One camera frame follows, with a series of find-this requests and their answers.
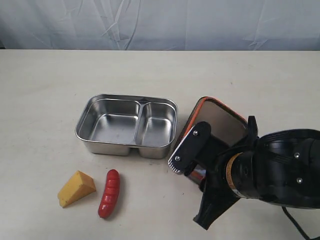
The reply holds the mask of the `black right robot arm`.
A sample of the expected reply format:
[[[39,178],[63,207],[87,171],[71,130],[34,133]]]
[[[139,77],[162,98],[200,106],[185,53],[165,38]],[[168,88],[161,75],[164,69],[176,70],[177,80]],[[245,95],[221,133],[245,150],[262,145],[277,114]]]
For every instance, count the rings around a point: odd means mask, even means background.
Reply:
[[[194,221],[204,229],[240,199],[283,208],[320,207],[320,133],[293,129],[233,146],[209,138],[195,157],[205,169],[200,208]]]

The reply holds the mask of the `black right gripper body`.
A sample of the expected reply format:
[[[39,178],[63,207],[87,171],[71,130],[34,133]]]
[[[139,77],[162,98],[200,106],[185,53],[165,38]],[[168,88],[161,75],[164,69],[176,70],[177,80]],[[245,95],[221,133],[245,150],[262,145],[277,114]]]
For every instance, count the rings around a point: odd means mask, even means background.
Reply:
[[[241,198],[255,198],[253,155],[255,139],[245,137],[228,146],[210,137],[195,157],[205,169],[202,199],[193,221],[208,230],[211,224]]]

